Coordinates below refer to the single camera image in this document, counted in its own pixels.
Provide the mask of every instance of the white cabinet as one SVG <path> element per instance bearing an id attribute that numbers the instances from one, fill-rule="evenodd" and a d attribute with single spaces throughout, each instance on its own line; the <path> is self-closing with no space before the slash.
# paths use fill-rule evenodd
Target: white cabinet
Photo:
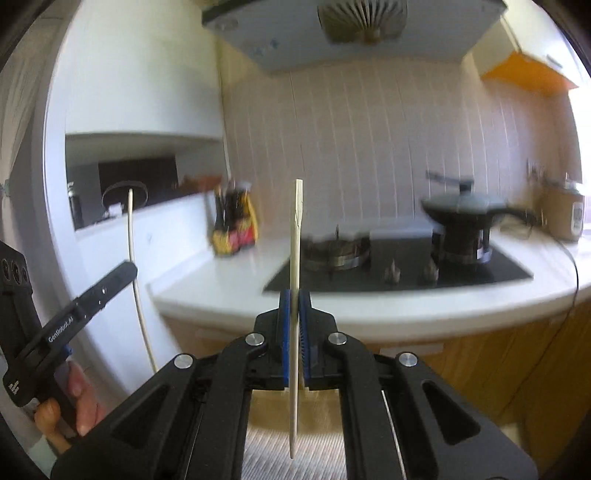
<path id="1" fill-rule="evenodd" d="M 192 0 L 83 0 L 68 134 L 221 138 L 215 38 Z"/>
<path id="2" fill-rule="evenodd" d="M 507 11 L 472 50 L 483 78 L 554 95 L 582 84 L 562 32 L 532 0 L 504 0 Z"/>

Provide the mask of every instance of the kitchen counter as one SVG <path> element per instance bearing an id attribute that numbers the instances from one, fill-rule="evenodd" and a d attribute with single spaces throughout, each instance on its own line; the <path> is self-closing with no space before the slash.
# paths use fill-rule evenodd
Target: kitchen counter
<path id="1" fill-rule="evenodd" d="M 312 293 L 312 305 L 334 315 L 342 332 L 373 343 L 494 330 L 567 310 L 576 287 L 573 264 L 545 235 L 517 235 L 494 230 L 491 244 L 532 279 L 392 293 Z M 591 297 L 591 238 L 568 248 L 579 268 L 577 302 L 583 301 Z M 277 308 L 279 294 L 263 288 L 289 250 L 288 236 L 265 236 L 235 257 L 191 262 L 193 270 L 180 267 L 152 283 L 152 299 L 165 316 L 236 335 L 249 332 L 258 314 Z"/>

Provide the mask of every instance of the human hand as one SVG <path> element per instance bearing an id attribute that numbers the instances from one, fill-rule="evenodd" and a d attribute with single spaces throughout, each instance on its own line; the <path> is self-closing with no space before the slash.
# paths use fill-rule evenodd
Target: human hand
<path id="1" fill-rule="evenodd" d="M 80 436 L 86 435 L 96 424 L 105 418 L 106 411 L 99 404 L 95 389 L 86 379 L 84 372 L 74 362 L 70 362 L 70 375 L 67 390 L 76 399 L 76 430 Z M 70 444 L 57 430 L 57 423 L 61 417 L 59 403 L 50 398 L 37 407 L 35 425 L 47 437 L 58 452 L 63 453 Z"/>

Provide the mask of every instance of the pot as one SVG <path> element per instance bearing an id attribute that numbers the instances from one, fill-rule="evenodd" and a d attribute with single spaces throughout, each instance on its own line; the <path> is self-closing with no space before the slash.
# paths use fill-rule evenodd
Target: pot
<path id="1" fill-rule="evenodd" d="M 472 192 L 474 179 L 450 179 L 427 171 L 431 181 L 457 185 L 458 193 L 444 193 L 421 200 L 421 206 L 429 217 L 447 228 L 487 231 L 503 215 L 511 215 L 527 225 L 538 223 L 535 213 L 529 210 L 511 208 L 507 202 L 495 195 Z"/>

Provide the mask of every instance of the stove burner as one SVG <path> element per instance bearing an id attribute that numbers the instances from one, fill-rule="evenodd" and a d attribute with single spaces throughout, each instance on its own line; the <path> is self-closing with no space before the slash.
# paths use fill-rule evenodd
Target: stove burner
<path id="1" fill-rule="evenodd" d="M 431 258 L 437 266 L 442 261 L 457 265 L 481 265 L 491 260 L 488 230 L 447 228 L 445 233 L 433 232 Z"/>
<path id="2" fill-rule="evenodd" d="M 369 235 L 356 238 L 340 238 L 337 227 L 335 237 L 314 242 L 301 241 L 301 263 L 306 270 L 327 271 L 350 270 L 369 260 Z"/>

